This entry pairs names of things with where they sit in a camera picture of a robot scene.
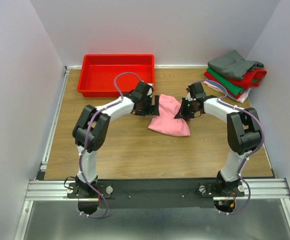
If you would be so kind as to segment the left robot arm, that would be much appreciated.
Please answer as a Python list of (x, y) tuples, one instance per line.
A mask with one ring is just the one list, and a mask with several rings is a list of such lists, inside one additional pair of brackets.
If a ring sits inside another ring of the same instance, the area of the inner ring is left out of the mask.
[(159, 97), (152, 104), (153, 84), (139, 81), (136, 88), (118, 99), (102, 106), (86, 105), (73, 129), (79, 154), (78, 173), (75, 183), (78, 191), (86, 198), (99, 193), (97, 182), (97, 151), (102, 147), (109, 124), (127, 114), (138, 116), (157, 116)]

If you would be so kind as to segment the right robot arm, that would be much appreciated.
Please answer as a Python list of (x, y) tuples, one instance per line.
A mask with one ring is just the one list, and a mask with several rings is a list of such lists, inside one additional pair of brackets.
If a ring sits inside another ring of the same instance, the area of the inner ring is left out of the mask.
[(175, 119), (193, 119), (197, 112), (213, 115), (227, 124), (230, 152), (215, 182), (216, 193), (226, 196), (238, 187), (241, 173), (250, 156), (264, 144), (257, 110), (253, 107), (241, 108), (231, 105), (213, 95), (198, 99), (187, 97), (182, 98)]

